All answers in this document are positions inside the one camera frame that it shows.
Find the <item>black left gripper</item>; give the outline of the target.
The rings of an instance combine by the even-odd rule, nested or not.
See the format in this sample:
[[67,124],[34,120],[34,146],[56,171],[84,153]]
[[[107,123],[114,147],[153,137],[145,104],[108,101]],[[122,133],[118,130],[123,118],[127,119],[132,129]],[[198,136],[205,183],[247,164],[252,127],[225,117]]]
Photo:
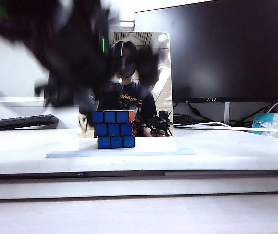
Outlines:
[[[95,91],[114,73],[115,61],[108,45],[109,9],[99,0],[75,0],[69,15],[57,5],[54,16],[36,33],[31,50],[49,70],[48,81],[34,87],[43,92],[46,104],[94,108]],[[158,78],[158,52],[144,47],[135,54],[139,83],[154,86]]]

